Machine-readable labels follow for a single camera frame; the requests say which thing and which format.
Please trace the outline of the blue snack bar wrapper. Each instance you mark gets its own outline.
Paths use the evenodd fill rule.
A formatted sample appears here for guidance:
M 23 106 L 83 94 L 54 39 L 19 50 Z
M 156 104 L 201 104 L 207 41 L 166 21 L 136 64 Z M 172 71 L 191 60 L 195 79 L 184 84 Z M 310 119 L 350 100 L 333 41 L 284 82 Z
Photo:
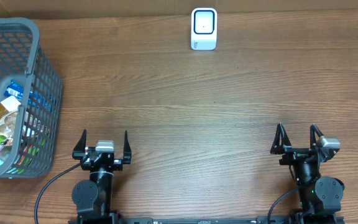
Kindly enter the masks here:
M 6 87 L 4 96 L 14 96 L 17 100 L 22 101 L 24 97 L 24 87 L 11 80 L 10 84 Z M 30 91 L 27 104 L 39 108 L 42 105 L 50 113 L 53 113 L 54 106 L 57 106 L 57 99 L 52 95 L 43 96 L 38 91 Z

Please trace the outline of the beige nut snack pouch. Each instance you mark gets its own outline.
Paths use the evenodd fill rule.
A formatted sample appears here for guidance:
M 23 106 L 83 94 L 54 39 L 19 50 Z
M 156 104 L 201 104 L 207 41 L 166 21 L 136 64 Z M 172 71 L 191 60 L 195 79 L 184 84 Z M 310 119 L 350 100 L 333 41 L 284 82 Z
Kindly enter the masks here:
M 0 136 L 11 137 L 14 134 L 16 116 L 20 101 L 10 96 L 0 102 Z

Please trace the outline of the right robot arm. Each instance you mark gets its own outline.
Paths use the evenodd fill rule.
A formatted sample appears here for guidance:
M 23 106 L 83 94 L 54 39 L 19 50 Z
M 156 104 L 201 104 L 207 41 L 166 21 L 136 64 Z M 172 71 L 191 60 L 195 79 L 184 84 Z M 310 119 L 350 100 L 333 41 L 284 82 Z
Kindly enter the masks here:
M 293 147 L 282 123 L 277 124 L 271 154 L 281 155 L 279 164 L 287 166 L 296 187 L 280 196 L 270 207 L 266 223 L 344 223 L 337 217 L 341 210 L 344 183 L 334 177 L 323 177 L 321 163 L 331 160 L 340 150 L 338 138 L 325 136 L 317 125 L 310 126 L 310 146 Z M 272 215 L 274 208 L 283 199 L 297 193 L 300 208 L 287 216 Z

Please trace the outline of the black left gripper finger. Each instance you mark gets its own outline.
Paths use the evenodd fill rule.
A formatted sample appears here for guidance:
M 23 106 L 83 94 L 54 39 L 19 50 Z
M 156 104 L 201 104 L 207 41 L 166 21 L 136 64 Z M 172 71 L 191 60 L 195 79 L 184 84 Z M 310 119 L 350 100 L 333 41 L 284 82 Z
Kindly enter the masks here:
M 131 147 L 128 140 L 128 133 L 125 131 L 124 133 L 124 148 L 123 148 L 124 154 L 132 154 Z
M 84 129 L 80 140 L 77 142 L 76 146 L 73 149 L 73 152 L 85 152 L 86 147 L 86 130 Z

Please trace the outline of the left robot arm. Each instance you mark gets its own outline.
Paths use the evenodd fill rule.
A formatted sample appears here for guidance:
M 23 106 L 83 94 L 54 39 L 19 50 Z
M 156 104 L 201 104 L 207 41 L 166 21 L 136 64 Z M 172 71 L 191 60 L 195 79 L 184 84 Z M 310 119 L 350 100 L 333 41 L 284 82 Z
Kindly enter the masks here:
M 80 167 L 89 172 L 89 179 L 78 182 L 71 193 L 77 216 L 69 224 L 122 223 L 121 215 L 111 210 L 113 178 L 115 171 L 131 163 L 132 151 L 127 133 L 124 133 L 123 157 L 114 155 L 114 142 L 99 140 L 95 146 L 86 145 L 86 131 L 73 149 L 72 157 Z

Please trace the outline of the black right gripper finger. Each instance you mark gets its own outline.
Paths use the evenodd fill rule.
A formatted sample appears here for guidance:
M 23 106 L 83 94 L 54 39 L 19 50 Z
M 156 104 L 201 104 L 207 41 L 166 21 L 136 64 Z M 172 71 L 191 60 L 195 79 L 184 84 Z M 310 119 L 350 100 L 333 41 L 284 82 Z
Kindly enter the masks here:
M 286 154 L 291 150 L 291 142 L 287 136 L 283 123 L 278 123 L 273 140 L 272 147 L 270 149 L 271 154 Z
M 310 148 L 319 147 L 318 139 L 324 136 L 317 125 L 312 124 L 310 126 Z

